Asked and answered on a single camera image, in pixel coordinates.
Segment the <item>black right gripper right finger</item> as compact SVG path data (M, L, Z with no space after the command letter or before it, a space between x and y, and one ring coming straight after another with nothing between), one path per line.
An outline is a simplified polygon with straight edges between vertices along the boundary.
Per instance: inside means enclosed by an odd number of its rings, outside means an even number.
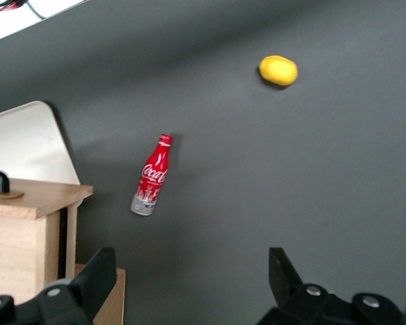
M317 284L304 283L280 247L269 250L268 279L277 304L260 324L354 324L351 306Z

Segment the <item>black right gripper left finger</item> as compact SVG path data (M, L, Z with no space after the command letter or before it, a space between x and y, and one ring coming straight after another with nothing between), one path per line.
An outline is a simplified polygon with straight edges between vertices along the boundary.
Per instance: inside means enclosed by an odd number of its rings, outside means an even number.
M93 324L117 281L115 250L101 248L68 283L50 284L37 296L42 324Z

